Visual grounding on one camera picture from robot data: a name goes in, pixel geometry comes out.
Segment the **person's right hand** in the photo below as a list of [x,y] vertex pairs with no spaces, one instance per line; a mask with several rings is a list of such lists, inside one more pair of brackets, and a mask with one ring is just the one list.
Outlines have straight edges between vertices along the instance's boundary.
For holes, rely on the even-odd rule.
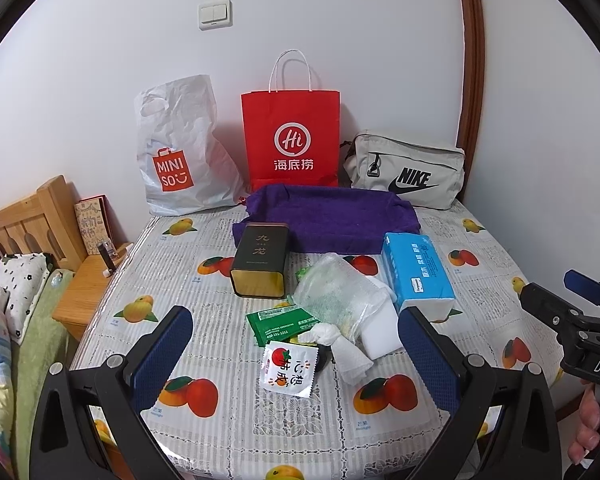
[[600,404],[595,396],[595,385],[587,384],[579,409],[579,421],[567,455],[573,465],[580,464],[588,452],[600,443]]

